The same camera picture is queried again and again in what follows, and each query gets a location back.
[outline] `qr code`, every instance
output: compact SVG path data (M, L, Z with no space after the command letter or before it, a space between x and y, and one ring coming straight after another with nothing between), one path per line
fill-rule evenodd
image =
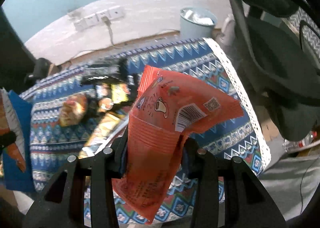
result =
M209 111L213 111L220 107L220 104L217 102L217 100L213 97L211 100L207 101L203 104L204 107L206 107Z

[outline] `patterned tablecloth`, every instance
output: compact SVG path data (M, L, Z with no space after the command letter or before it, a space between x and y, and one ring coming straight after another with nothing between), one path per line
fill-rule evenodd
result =
M271 156L263 138L256 115L230 61L212 39L185 40L115 55L128 58L129 73L143 72L144 66L173 70L206 81L209 85L240 99L244 116L212 126L192 137L200 146L218 157L242 157L252 171L259 175L270 162ZM30 150L35 187L40 191L57 169L71 154L77 154L97 125L97 119L86 124L61 127L59 110L71 94L86 92L94 96L93 86L80 86L82 64L41 80L21 94L32 100ZM196 180L188 180L177 172L155 222L166 222L192 213L196 195ZM224 200L223 180L219 180L219 200ZM84 217L90 219L90 188L84 202ZM133 211L114 194L119 223L145 223L146 219Z

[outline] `coffee cup illustration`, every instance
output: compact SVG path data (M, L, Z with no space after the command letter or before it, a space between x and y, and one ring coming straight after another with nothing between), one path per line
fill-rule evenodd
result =
M166 105L168 104L164 102L162 98L159 98L155 103L155 111L161 111L164 115L164 118L167 118L169 114L169 110L167 110Z

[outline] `power outlet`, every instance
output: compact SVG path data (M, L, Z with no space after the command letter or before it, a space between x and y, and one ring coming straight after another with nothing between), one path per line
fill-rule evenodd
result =
M104 16L106 16L106 17L108 17L110 19L110 14L109 14L108 10L102 10L99 13L97 13L97 17L99 19L99 22L102 22L101 18L104 17Z
M111 7L109 10L110 20L115 20L124 17L124 9L121 6Z
M87 22L84 19L74 22L73 25L77 31L82 31L88 27Z
M91 14L89 16L86 16L84 20L86 21L88 27L95 26L96 24L99 23L99 20L96 14Z

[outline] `barcode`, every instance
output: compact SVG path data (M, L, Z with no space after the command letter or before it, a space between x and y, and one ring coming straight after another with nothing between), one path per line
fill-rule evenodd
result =
M213 97L211 100L207 101L203 104L204 107L206 107L209 111L213 111L220 107L220 104L217 102L217 100Z
M178 111L175 131L182 132L191 123L207 116L196 104L192 103L182 107Z

